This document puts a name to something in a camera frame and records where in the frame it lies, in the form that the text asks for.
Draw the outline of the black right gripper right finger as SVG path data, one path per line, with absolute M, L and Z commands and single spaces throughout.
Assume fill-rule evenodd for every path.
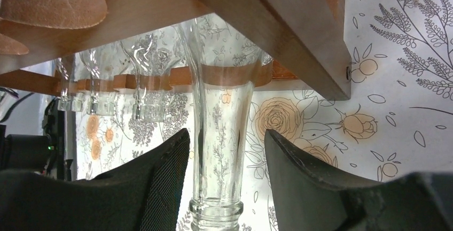
M 265 153 L 280 230 L 452 230 L 452 174 L 378 182 L 338 169 L 275 130 Z

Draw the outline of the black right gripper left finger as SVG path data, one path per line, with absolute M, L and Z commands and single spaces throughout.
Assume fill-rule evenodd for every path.
M 175 230 L 189 150 L 181 129 L 91 180 L 2 171 L 1 230 Z

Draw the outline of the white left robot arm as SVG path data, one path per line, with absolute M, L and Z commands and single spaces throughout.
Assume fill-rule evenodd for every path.
M 76 114 L 59 111 L 58 99 L 44 110 L 42 135 L 6 135 L 1 124 L 1 170 L 26 170 L 58 180 L 74 181 L 76 163 Z

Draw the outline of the clear slim glass bottle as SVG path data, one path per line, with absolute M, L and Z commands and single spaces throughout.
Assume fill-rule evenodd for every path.
M 238 230 L 249 109 L 265 52 L 214 13 L 177 25 L 192 76 L 193 230 Z

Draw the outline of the clear square glass bottle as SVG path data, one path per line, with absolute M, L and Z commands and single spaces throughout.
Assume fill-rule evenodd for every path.
M 88 71 L 79 53 L 55 60 L 56 69 L 60 75 L 60 96 L 58 110 L 82 112 L 84 97 L 84 82 Z

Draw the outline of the clear labelled square bottle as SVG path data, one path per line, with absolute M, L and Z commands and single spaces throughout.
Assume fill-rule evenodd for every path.
M 120 60 L 118 43 L 84 50 L 80 52 L 80 58 L 89 72 L 87 112 L 90 115 L 113 116 L 116 91 L 113 88 L 115 71 L 112 64 Z

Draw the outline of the clear round glass bottle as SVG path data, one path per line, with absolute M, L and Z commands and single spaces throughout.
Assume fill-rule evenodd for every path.
M 132 118 L 163 122 L 164 98 L 172 90 L 170 71 L 184 60 L 184 48 L 175 25 L 122 39 L 120 46 L 136 71 Z

